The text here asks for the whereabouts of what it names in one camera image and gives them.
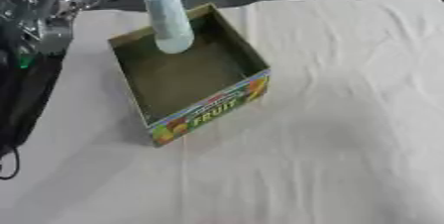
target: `cardboard box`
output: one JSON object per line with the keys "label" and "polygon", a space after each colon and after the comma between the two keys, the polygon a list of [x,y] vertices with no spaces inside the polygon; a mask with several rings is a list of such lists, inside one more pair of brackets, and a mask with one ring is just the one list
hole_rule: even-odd
{"label": "cardboard box", "polygon": [[188,12],[193,46],[167,55],[152,28],[110,40],[156,146],[263,95],[270,68],[213,5]]}

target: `white tablecloth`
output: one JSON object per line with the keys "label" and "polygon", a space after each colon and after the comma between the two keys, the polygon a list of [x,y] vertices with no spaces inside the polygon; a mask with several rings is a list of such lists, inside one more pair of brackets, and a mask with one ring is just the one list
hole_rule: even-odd
{"label": "white tablecloth", "polygon": [[270,92],[161,149],[107,44],[147,16],[81,14],[22,172],[0,183],[0,222],[444,223],[440,0],[222,12],[271,64]]}

